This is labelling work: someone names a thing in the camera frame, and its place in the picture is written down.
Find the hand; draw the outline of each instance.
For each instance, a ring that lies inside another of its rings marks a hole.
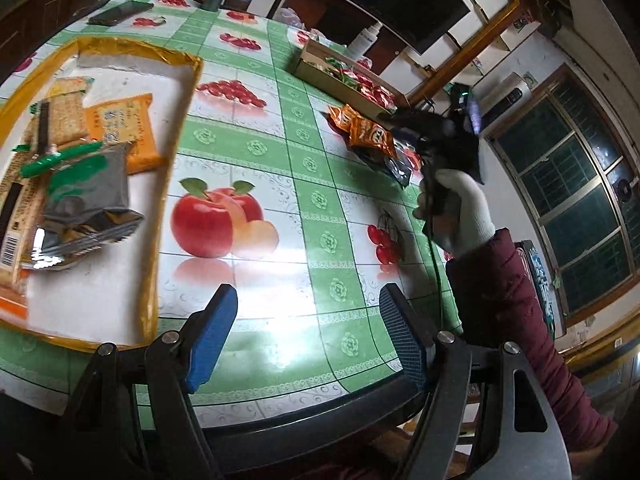
[[[489,206],[478,183],[468,174],[457,170],[438,170],[436,180],[460,198],[449,193],[443,216],[433,217],[433,241],[454,258],[459,258],[487,243],[495,234]],[[424,181],[420,183],[422,193],[418,196],[418,209],[414,216],[427,218],[427,195]],[[460,214],[451,215],[454,202],[460,201]]]

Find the blue gripper pad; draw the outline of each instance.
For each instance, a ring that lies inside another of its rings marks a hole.
[[[380,316],[389,332],[391,342],[396,349],[404,374],[411,379],[419,390],[427,385],[427,357],[424,346],[413,335],[404,315],[398,307],[398,301],[405,301],[404,295],[396,285],[385,285],[380,290]]]
[[[194,394],[201,384],[211,378],[220,352],[238,314],[238,294],[230,285],[222,285],[207,308],[199,312],[207,316],[200,334],[191,347],[189,371],[184,379],[187,392]]]

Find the air conditioner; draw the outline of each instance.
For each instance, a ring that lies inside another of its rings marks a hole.
[[[487,97],[480,101],[482,110],[482,136],[504,124],[531,98],[527,83],[515,72],[511,73]]]

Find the smartphone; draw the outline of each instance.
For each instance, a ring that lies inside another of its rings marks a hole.
[[[105,25],[107,27],[113,27],[113,25],[123,22],[134,14],[139,14],[145,10],[152,9],[153,6],[154,4],[146,4],[144,2],[129,0],[119,6],[112,7],[100,14],[90,17],[87,23],[89,25]]]

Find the green leaf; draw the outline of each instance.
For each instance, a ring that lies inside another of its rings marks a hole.
[[[180,181],[182,187],[187,190],[187,193],[209,200],[209,197],[205,193],[207,190],[207,183],[199,178],[184,178]]]
[[[236,180],[232,185],[236,195],[246,195],[255,187],[251,182],[245,180]]]

